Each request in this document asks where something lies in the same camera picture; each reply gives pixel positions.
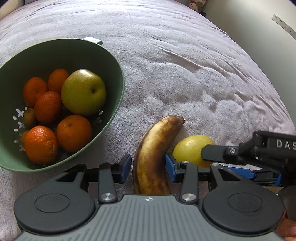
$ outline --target green colander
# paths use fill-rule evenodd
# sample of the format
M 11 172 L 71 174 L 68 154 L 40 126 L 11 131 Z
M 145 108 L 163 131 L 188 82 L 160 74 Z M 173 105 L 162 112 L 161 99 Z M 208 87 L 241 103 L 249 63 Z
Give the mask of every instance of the green colander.
M 72 159 L 102 136 L 121 104 L 124 76 L 117 60 L 101 44 L 102 41 L 91 37 L 50 40 L 23 50 L 0 68 L 0 167 L 15 172 L 47 170 Z M 102 110 L 91 119 L 92 141 L 76 153 L 60 150 L 55 162 L 40 166 L 29 160 L 20 143 L 25 131 L 23 113 L 27 109 L 22 90 L 30 78 L 37 76 L 47 82 L 49 75 L 59 68 L 70 74 L 88 69 L 99 75 L 105 83 L 107 99 Z

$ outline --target white fleece blanket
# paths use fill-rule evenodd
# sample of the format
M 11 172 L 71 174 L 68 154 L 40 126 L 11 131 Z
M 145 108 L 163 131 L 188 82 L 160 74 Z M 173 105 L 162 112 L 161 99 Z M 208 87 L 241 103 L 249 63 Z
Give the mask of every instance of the white fleece blanket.
M 295 133 L 255 62 L 225 32 L 175 1 L 36 1 L 0 21 L 0 66 L 35 43 L 86 36 L 102 39 L 120 62 L 122 105 L 104 138 L 75 160 L 36 174 L 0 169 L 1 241 L 19 232 L 13 204 L 21 193 L 77 163 L 92 168 L 133 155 L 145 131 L 166 115 L 186 121 L 174 144 L 193 134 L 236 145 L 257 129 Z M 131 176 L 117 188 L 120 195 L 133 193 Z M 90 193 L 95 196 L 96 185 Z

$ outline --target power strip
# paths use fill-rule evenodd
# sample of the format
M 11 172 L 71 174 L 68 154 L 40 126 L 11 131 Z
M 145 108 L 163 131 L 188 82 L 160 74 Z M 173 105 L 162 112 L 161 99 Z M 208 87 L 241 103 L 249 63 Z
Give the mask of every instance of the power strip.
M 273 15 L 271 19 L 275 21 L 278 25 L 280 25 L 284 30 L 286 30 L 288 34 L 290 34 L 296 40 L 296 32 L 289 25 L 287 25 L 276 15 Z

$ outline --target banana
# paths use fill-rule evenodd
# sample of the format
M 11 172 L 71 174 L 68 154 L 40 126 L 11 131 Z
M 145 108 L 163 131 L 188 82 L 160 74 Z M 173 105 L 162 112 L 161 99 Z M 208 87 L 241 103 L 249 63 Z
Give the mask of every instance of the banana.
M 155 123 L 140 140 L 133 161 L 136 194 L 170 194 L 165 171 L 165 154 L 185 120 L 169 115 Z

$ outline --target lemon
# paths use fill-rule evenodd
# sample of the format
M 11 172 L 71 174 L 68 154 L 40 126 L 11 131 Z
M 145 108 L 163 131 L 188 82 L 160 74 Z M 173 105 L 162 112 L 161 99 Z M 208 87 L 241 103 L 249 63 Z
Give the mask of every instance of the lemon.
M 214 145 L 211 138 L 204 135 L 186 137 L 180 141 L 173 150 L 174 158 L 180 161 L 195 163 L 198 167 L 207 168 L 211 162 L 205 161 L 200 153 L 206 145 Z

